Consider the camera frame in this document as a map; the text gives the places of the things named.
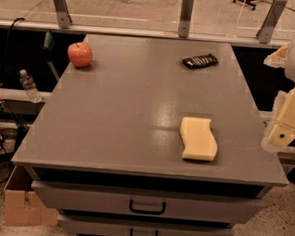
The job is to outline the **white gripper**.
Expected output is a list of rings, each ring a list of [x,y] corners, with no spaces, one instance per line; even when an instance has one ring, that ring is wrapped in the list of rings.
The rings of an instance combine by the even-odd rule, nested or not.
[[[269,54],[263,63],[272,68],[284,68],[285,76],[295,82],[295,38],[276,52]],[[269,153],[278,153],[295,139],[295,88],[279,91],[272,107],[261,147]]]

